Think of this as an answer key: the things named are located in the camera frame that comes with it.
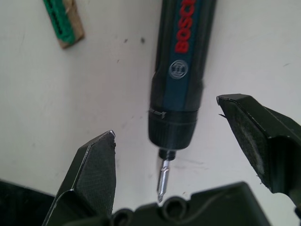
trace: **bosch screwdriver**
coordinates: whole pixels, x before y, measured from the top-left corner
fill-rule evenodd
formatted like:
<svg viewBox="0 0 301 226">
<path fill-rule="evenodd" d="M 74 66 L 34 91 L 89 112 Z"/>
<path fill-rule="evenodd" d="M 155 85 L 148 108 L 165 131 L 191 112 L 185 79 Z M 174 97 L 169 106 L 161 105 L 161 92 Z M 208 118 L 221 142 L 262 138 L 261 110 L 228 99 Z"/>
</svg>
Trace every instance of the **bosch screwdriver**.
<svg viewBox="0 0 301 226">
<path fill-rule="evenodd" d="M 163 0 L 155 74 L 152 79 L 149 138 L 159 147 L 162 167 L 158 201 L 163 200 L 169 162 L 188 147 L 203 90 L 215 0 Z"/>
</svg>

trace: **phillips bit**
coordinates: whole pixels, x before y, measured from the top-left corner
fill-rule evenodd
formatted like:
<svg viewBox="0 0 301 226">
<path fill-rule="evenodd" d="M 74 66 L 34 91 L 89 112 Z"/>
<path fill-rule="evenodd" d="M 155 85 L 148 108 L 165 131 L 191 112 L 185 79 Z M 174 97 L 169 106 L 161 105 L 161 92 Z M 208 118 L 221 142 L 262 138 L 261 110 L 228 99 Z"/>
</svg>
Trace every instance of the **phillips bit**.
<svg viewBox="0 0 301 226">
<path fill-rule="evenodd" d="M 163 196 L 166 193 L 166 187 L 168 182 L 168 175 L 169 175 L 169 161 L 164 160 L 162 162 L 162 167 L 160 170 L 159 180 L 158 180 L 158 202 L 162 202 Z"/>
</svg>

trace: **white surface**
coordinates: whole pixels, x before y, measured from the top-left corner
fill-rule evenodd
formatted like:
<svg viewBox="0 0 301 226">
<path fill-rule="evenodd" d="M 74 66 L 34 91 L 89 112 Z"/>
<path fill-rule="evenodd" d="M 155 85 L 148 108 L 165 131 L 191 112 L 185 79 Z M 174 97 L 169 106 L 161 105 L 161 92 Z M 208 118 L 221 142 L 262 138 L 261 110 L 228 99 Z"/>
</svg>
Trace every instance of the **white surface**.
<svg viewBox="0 0 301 226">
<path fill-rule="evenodd" d="M 0 178 L 55 194 L 77 149 L 113 129 L 114 209 L 135 209 L 156 200 L 147 110 L 161 1 L 77 2 L 86 38 L 61 50 L 42 0 L 1 1 Z M 249 94 L 301 124 L 300 14 L 299 0 L 219 0 L 198 125 L 166 197 L 244 180 L 274 226 L 298 225 L 290 199 L 260 184 L 215 97 Z"/>
</svg>

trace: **scratch mark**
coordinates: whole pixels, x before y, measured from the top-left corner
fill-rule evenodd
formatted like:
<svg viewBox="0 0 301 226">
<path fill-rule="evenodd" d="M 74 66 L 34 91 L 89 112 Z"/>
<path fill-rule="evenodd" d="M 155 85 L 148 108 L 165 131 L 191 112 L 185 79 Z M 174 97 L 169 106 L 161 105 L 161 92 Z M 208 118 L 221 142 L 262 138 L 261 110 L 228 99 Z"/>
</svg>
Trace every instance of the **scratch mark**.
<svg viewBox="0 0 301 226">
<path fill-rule="evenodd" d="M 20 47 L 19 47 L 19 52 L 21 52 L 21 48 L 24 44 L 24 40 L 25 40 L 25 32 L 23 32 L 22 41 L 21 41 L 21 44 L 20 44 Z"/>
<path fill-rule="evenodd" d="M 199 175 L 199 174 L 200 174 L 200 171 L 199 171 L 199 170 L 208 170 L 208 169 L 209 169 L 209 168 L 206 168 L 206 167 L 200 167 L 200 168 L 194 170 L 193 172 L 194 172 L 195 174 Z"/>
<path fill-rule="evenodd" d="M 200 162 L 200 161 L 184 159 L 184 158 L 181 158 L 181 157 L 178 157 L 177 159 L 179 159 L 181 161 L 186 161 L 186 162 L 190 162 L 190 163 L 193 163 L 193 164 L 197 164 L 197 165 L 203 165 L 204 164 L 203 162 Z"/>
<path fill-rule="evenodd" d="M 187 167 L 186 166 L 174 166 L 178 170 L 185 170 Z"/>
</svg>

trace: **bosch logo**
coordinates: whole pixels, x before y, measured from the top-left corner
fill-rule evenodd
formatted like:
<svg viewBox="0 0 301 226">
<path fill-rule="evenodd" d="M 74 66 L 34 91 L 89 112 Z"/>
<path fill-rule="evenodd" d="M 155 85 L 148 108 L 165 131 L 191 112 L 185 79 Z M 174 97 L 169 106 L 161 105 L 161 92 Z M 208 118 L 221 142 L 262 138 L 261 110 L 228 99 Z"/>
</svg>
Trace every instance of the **bosch logo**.
<svg viewBox="0 0 301 226">
<path fill-rule="evenodd" d="M 191 37 L 192 15 L 195 11 L 196 0 L 183 0 L 181 2 L 180 20 L 178 22 L 177 43 L 174 51 L 176 53 L 187 53 L 189 50 L 189 39 Z"/>
<path fill-rule="evenodd" d="M 181 79 L 188 72 L 188 65 L 183 60 L 174 61 L 169 67 L 169 74 L 173 79 Z"/>
</svg>

